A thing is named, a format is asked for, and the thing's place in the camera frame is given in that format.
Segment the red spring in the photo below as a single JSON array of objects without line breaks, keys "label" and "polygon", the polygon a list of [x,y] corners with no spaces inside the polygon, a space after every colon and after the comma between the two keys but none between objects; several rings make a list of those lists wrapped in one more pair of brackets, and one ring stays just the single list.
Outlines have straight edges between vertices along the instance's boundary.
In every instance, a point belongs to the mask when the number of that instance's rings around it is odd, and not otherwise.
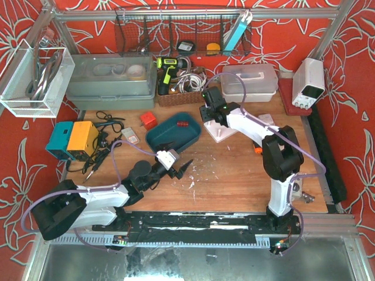
[{"label": "red spring", "polygon": [[187,128],[189,126],[188,121],[177,121],[176,126],[179,128]]}]

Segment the metal L-shaped bracket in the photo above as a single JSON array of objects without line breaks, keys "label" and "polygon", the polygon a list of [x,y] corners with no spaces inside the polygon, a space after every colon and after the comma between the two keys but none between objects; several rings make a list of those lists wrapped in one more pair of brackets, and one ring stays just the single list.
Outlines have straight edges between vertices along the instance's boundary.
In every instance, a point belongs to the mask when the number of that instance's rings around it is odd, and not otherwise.
[{"label": "metal L-shaped bracket", "polygon": [[306,193],[306,192],[302,192],[302,198],[304,199],[305,203],[306,204],[309,204],[309,203],[312,203],[315,201],[315,197]]}]

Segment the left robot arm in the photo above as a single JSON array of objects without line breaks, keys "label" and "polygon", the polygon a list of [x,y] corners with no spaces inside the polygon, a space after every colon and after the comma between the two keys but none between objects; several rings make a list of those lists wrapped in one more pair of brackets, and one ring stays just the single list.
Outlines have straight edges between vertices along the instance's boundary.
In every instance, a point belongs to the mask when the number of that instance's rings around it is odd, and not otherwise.
[{"label": "left robot arm", "polygon": [[108,226],[120,217],[120,208],[133,205],[154,189],[164,176],[181,179],[193,160],[179,170],[166,169],[159,161],[136,162],[121,184],[102,187],[77,186],[72,180],[59,183],[32,208],[42,237],[54,240],[73,228]]}]

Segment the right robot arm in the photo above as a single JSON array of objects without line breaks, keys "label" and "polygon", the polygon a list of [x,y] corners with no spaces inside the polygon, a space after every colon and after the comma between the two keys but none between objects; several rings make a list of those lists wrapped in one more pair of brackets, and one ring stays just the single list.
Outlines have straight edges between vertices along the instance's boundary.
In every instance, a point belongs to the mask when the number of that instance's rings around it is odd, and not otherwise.
[{"label": "right robot arm", "polygon": [[274,230],[288,224],[294,213],[291,207],[294,177],[304,162],[295,131],[290,126],[266,124],[236,102],[226,103],[218,87],[204,90],[202,97],[203,122],[215,121],[241,132],[260,146],[263,168],[271,178],[271,197],[266,207],[268,223]]}]

